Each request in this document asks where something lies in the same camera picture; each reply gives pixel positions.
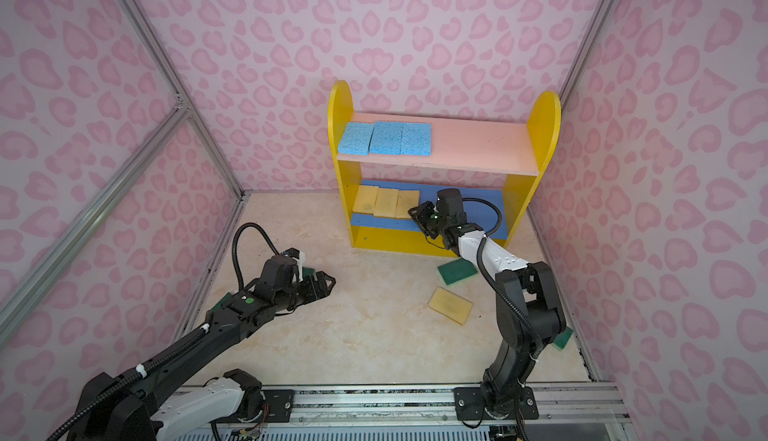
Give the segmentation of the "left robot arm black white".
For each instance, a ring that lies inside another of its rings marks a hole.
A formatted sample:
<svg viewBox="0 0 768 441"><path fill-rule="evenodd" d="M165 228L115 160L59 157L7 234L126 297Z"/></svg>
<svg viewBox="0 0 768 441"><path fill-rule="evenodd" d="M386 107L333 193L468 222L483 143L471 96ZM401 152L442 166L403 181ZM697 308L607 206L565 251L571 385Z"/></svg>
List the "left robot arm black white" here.
<svg viewBox="0 0 768 441"><path fill-rule="evenodd" d="M152 416L193 375L279 315L328 297L335 285L323 271L304 276L293 257L271 257L259 277L224 296L193 331L117 376L88 381L66 438L155 440L160 425Z"/></svg>

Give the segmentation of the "yellow sponge shelf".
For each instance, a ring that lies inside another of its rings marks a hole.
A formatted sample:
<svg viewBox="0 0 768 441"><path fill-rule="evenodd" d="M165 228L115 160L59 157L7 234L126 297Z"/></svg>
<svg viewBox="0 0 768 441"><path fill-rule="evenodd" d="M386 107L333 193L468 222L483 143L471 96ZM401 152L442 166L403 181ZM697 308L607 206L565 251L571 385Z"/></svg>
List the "yellow sponge shelf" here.
<svg viewBox="0 0 768 441"><path fill-rule="evenodd" d="M378 191L378 186L360 185L353 202L352 212L354 214L373 215Z"/></svg>

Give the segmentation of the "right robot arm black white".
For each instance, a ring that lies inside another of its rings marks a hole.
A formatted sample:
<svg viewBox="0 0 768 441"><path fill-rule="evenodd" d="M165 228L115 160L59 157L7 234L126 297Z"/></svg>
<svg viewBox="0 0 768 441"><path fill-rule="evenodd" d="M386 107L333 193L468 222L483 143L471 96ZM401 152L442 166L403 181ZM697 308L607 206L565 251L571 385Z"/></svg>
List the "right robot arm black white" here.
<svg viewBox="0 0 768 441"><path fill-rule="evenodd" d="M527 385L544 349L566 330L566 316L554 274L544 262L528 262L492 240L502 225L493 203L442 189L437 200L408 210L429 240L472 263L495 293L496 322L502 342L478 388L455 391L462 422L539 417L533 389Z"/></svg>

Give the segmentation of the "yellow sponge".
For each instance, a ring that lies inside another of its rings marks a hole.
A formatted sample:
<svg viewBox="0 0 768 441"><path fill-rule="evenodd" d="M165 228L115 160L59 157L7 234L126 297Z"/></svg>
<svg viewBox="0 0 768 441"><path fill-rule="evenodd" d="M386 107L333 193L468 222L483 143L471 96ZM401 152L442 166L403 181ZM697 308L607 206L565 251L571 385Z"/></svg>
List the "yellow sponge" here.
<svg viewBox="0 0 768 441"><path fill-rule="evenodd" d="M379 188L373 216L376 218L394 219L396 217L398 196L399 191L397 189Z"/></svg>

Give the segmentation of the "blue sponge floor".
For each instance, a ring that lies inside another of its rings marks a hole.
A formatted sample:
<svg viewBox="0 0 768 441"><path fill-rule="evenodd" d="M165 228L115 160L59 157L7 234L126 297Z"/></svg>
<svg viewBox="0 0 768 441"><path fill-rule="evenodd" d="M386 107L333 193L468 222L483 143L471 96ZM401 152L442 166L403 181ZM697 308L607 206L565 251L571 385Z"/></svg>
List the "blue sponge floor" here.
<svg viewBox="0 0 768 441"><path fill-rule="evenodd" d="M402 125L400 154L429 157L432 151L432 125L404 123Z"/></svg>
<svg viewBox="0 0 768 441"><path fill-rule="evenodd" d="M369 153L397 156L402 151L404 123L376 121L369 144Z"/></svg>

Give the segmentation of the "yellow sponge floor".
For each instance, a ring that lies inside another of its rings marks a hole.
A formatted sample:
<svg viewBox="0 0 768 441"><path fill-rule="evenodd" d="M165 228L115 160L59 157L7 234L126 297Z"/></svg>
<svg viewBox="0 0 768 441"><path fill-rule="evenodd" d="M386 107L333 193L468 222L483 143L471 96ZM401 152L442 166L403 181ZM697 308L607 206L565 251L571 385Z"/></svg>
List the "yellow sponge floor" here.
<svg viewBox="0 0 768 441"><path fill-rule="evenodd" d="M399 190L395 209L395 218L407 220L411 216L409 211L420 204L420 192L418 190Z"/></svg>
<svg viewBox="0 0 768 441"><path fill-rule="evenodd" d="M428 303L428 307L460 325L465 325L469 319L473 303L446 289L437 288Z"/></svg>

